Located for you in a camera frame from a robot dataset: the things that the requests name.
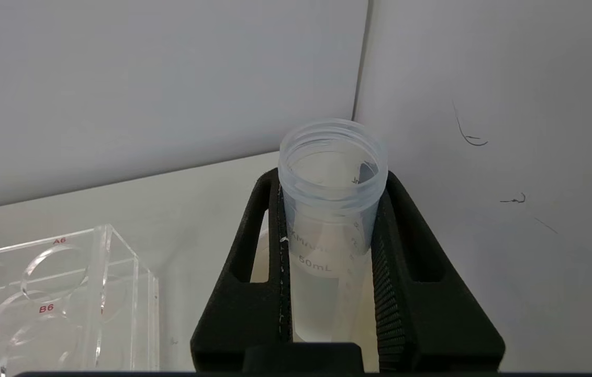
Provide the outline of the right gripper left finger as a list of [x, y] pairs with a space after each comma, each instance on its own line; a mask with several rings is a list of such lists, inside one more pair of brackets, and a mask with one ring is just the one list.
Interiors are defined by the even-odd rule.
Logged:
[[[264, 214], [269, 277], [252, 282]], [[293, 341], [288, 232], [277, 169], [256, 181], [235, 239], [190, 340], [196, 372], [240, 372], [247, 349]]]

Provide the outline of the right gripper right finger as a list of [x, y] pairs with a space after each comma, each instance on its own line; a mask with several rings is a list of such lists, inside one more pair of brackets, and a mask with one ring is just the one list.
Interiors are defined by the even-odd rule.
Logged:
[[502, 336], [392, 172], [371, 254], [380, 372], [497, 372]]

